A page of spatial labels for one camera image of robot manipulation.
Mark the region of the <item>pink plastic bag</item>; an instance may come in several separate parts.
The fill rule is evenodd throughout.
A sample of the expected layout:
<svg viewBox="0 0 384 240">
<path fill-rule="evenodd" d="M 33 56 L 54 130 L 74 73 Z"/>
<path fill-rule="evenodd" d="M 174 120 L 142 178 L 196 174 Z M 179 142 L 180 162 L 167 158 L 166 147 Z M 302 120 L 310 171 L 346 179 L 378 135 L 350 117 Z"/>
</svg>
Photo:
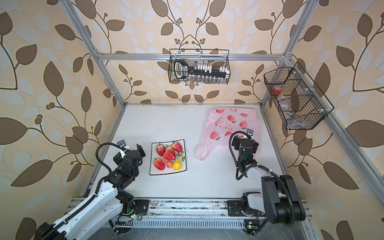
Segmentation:
<svg viewBox="0 0 384 240">
<path fill-rule="evenodd" d="M 236 107 L 222 107 L 210 112 L 203 128 L 196 157 L 204 161 L 218 146 L 228 146 L 230 136 L 236 131 L 254 131 L 252 139 L 262 144 L 262 130 L 256 110 Z"/>
</svg>

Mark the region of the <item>small orange fake fruit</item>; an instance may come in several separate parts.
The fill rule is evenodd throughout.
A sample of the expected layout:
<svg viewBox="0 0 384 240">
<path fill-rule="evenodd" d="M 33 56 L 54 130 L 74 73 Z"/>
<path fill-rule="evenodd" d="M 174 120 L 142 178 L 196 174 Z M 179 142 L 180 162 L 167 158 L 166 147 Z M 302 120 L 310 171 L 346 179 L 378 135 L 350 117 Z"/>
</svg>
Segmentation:
<svg viewBox="0 0 384 240">
<path fill-rule="evenodd" d="M 167 167 L 168 169 L 171 169 L 171 168 L 173 167 L 173 162 L 172 162 L 172 161 L 167 162 L 167 163 L 166 163 L 166 167 Z"/>
</svg>

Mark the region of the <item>large fake strawberry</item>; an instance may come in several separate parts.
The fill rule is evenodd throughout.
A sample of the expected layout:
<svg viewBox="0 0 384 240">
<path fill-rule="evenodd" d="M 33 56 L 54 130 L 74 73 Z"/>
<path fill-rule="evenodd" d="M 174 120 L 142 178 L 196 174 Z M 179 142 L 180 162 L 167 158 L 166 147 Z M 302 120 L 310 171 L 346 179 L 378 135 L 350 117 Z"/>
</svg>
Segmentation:
<svg viewBox="0 0 384 240">
<path fill-rule="evenodd" d="M 165 164 L 160 158 L 158 158 L 154 161 L 154 166 L 159 171 L 163 171 L 165 169 Z"/>
</svg>

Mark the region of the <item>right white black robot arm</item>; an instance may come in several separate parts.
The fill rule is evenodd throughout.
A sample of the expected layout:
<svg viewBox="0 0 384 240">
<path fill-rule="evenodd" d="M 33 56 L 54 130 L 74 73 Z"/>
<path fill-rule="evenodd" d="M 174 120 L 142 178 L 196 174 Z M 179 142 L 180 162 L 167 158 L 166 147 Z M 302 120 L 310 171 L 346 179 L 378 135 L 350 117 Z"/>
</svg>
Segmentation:
<svg viewBox="0 0 384 240">
<path fill-rule="evenodd" d="M 258 225 L 247 225 L 249 235 L 257 235 L 269 222 L 293 226 L 306 219 L 306 211 L 290 175 L 278 175 L 254 159 L 259 143 L 243 131 L 236 131 L 229 138 L 229 149 L 236 165 L 235 178 L 250 178 L 261 185 L 262 191 L 244 193 L 242 211 L 246 216 L 263 212 L 265 219 Z"/>
</svg>

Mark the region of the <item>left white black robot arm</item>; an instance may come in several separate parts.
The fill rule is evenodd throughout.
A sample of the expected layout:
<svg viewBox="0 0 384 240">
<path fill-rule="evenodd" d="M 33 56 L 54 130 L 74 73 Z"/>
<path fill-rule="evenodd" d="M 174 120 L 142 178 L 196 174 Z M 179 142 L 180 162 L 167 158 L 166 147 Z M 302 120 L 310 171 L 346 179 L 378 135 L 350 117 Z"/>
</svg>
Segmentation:
<svg viewBox="0 0 384 240">
<path fill-rule="evenodd" d="M 77 207 L 54 223 L 39 226 L 34 234 L 36 240 L 87 240 L 106 223 L 117 233 L 112 222 L 116 216 L 141 219 L 134 196 L 125 189 L 139 175 L 139 166 L 146 154 L 140 145 L 135 150 L 113 143 L 109 145 L 119 149 L 113 158 L 117 168 L 112 170 L 97 157 L 109 173 L 99 180 L 95 192 Z"/>
</svg>

